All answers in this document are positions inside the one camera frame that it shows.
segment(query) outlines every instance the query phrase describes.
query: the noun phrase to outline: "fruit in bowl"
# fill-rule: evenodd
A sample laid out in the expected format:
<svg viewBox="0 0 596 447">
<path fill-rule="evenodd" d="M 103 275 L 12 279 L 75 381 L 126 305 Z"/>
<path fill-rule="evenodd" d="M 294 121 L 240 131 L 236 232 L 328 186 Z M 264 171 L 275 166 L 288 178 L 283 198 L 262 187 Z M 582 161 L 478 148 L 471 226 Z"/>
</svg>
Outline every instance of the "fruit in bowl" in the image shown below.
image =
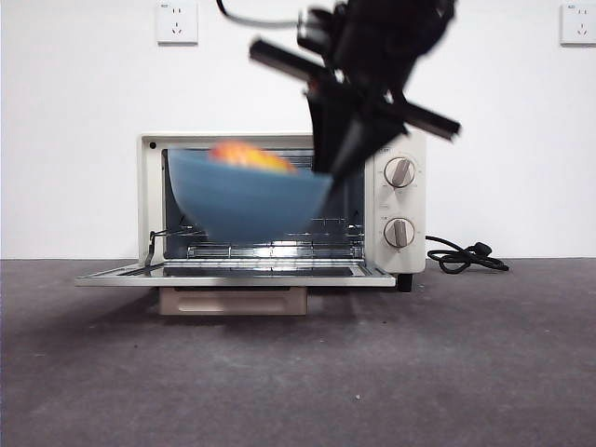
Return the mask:
<svg viewBox="0 0 596 447">
<path fill-rule="evenodd" d="M 248 142 L 236 140 L 225 140 L 216 143 L 209 151 L 209 159 L 243 168 L 283 173 L 297 172 L 296 167 L 289 161 Z"/>
</svg>

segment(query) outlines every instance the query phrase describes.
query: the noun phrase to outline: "power cord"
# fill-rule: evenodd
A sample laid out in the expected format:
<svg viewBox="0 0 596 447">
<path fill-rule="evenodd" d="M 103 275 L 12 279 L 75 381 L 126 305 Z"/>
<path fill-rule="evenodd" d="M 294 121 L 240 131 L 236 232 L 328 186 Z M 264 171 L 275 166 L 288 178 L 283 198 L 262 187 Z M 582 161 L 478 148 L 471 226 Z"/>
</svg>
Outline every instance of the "power cord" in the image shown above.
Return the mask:
<svg viewBox="0 0 596 447">
<path fill-rule="evenodd" d="M 254 19 L 247 19 L 244 17 L 239 17 L 235 14 L 230 14 L 227 12 L 224 6 L 224 0 L 215 0 L 217 2 L 217 7 L 220 9 L 220 12 L 224 14 L 229 20 L 239 23 L 240 25 L 246 26 L 253 26 L 256 28 L 268 28 L 268 29 L 286 29 L 286 28 L 296 28 L 300 23 L 298 20 L 276 20 L 276 21 L 265 21 L 265 20 L 254 20 Z"/>
<path fill-rule="evenodd" d="M 437 261 L 439 263 L 440 269 L 449 275 L 457 275 L 458 273 L 462 273 L 464 270 L 474 264 L 491 268 L 493 270 L 500 270 L 502 272 L 507 272 L 509 270 L 509 267 L 505 265 L 503 261 L 489 257 L 489 254 L 493 252 L 493 249 L 481 242 L 476 242 L 476 244 L 467 247 L 466 249 L 462 249 L 458 245 L 453 244 L 453 242 L 440 237 L 427 236 L 427 240 L 439 242 L 454 249 L 431 250 L 428 252 L 428 257 L 433 261 Z M 447 264 L 461 265 L 456 268 L 449 268 L 447 267 Z"/>
</svg>

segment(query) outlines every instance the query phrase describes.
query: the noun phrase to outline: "white knob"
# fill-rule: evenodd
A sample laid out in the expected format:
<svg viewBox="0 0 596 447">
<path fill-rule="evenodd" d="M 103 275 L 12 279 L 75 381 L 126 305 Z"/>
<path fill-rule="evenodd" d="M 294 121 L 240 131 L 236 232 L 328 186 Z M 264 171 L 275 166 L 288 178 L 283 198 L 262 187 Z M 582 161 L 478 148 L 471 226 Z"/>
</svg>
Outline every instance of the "white knob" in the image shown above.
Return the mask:
<svg viewBox="0 0 596 447">
<path fill-rule="evenodd" d="M 410 245 L 413 235 L 413 225 L 407 219 L 393 219 L 385 225 L 385 240 L 396 249 L 403 249 Z"/>
<path fill-rule="evenodd" d="M 385 180 L 395 188 L 405 188 L 413 182 L 416 173 L 413 162 L 408 158 L 393 158 L 385 166 Z"/>
</svg>

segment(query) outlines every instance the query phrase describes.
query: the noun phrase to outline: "oven glass door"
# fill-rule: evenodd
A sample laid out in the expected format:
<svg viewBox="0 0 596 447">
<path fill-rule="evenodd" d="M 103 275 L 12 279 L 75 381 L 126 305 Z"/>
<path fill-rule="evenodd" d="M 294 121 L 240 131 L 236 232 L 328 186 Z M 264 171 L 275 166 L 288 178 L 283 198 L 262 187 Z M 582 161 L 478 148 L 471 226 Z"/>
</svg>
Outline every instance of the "oven glass door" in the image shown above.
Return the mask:
<svg viewBox="0 0 596 447">
<path fill-rule="evenodd" d="M 208 260 L 127 265 L 80 277 L 79 286 L 394 287 L 396 280 L 361 260 Z"/>
</svg>

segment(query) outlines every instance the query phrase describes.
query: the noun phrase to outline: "electrical outlet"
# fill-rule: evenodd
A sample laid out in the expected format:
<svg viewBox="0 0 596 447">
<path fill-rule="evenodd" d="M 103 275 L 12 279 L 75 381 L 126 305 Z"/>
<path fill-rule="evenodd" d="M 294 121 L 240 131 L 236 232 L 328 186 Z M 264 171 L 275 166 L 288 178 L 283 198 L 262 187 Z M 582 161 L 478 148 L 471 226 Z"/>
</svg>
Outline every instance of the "electrical outlet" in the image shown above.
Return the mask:
<svg viewBox="0 0 596 447">
<path fill-rule="evenodd" d="M 176 0 L 157 4 L 156 28 L 158 44 L 198 43 L 196 2 Z"/>
<path fill-rule="evenodd" d="M 561 6 L 561 43 L 596 45 L 596 3 L 568 3 Z"/>
</svg>

